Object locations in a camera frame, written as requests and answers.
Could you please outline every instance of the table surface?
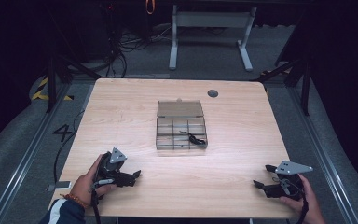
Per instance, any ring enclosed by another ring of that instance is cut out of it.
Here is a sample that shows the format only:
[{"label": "table surface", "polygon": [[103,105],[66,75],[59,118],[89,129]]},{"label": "table surface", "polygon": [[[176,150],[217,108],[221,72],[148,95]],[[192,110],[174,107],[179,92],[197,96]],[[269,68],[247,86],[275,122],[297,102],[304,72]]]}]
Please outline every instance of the table surface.
[{"label": "table surface", "polygon": [[[208,96],[209,90],[218,96]],[[200,100],[205,150],[157,151],[158,101]],[[75,183],[99,154],[117,147],[128,159],[121,172],[142,170],[134,187],[100,201],[102,216],[293,217],[253,180],[276,184],[265,165],[288,155],[264,87],[255,82],[99,79],[89,98],[60,180]],[[56,189],[53,199],[69,189]]]}]

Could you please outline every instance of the person's hand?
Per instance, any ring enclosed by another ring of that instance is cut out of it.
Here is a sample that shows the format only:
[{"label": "person's hand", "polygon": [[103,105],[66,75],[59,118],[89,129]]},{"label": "person's hand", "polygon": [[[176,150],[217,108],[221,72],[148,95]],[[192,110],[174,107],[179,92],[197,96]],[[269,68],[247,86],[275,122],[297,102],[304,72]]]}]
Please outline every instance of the person's hand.
[{"label": "person's hand", "polygon": [[[322,216],[321,209],[319,207],[318,200],[316,199],[316,195],[313,192],[312,187],[310,186],[310,182],[306,177],[303,175],[299,175],[305,191],[305,198],[308,202],[309,210],[305,216],[304,222],[306,224],[324,224],[324,217]],[[292,200],[287,197],[281,197],[281,202],[285,203],[287,206],[291,207],[298,213],[301,214],[302,206],[303,206],[303,199],[300,199],[299,201]]]},{"label": "person's hand", "polygon": [[[91,204],[91,192],[89,189],[93,184],[93,178],[95,176],[95,172],[97,172],[101,157],[102,155],[100,155],[94,164],[92,164],[91,168],[89,168],[89,171],[85,175],[81,175],[78,178],[72,187],[71,194],[76,196],[85,205]],[[112,184],[103,185],[97,188],[95,191],[97,192],[98,196],[101,196],[111,191],[112,189],[115,189],[116,187],[116,185]]]}]

